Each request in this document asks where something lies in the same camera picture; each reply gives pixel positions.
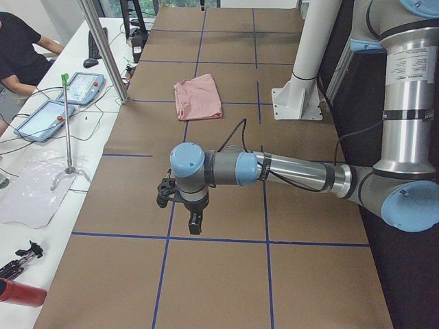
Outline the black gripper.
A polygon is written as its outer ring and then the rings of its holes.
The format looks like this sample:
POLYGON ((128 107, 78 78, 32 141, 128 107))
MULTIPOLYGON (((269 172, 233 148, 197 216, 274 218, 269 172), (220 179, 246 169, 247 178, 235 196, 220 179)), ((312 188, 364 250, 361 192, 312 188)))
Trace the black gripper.
POLYGON ((176 178, 171 177, 171 169, 169 169, 157 187, 156 203, 160 208, 166 208, 168 202, 182 203, 191 212, 188 222, 189 233, 200 235, 202 232, 202 213, 209 204, 209 192, 206 188, 204 190, 201 192, 201 196, 195 197, 195 201, 185 199, 182 195, 183 192, 177 186, 176 178))

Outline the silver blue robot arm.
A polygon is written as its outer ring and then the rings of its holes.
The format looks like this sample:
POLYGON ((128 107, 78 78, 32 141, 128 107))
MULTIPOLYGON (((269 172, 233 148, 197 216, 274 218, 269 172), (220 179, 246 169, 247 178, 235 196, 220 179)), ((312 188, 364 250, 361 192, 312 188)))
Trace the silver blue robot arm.
POLYGON ((438 184, 429 149, 438 2, 356 1, 351 50, 386 54, 381 157, 373 166, 299 160, 227 143, 215 151, 182 143, 171 151, 170 169, 157 188, 157 204, 183 204, 190 213, 190 233, 200 234, 210 188, 274 181, 313 193, 334 193, 405 232, 434 227, 438 184))

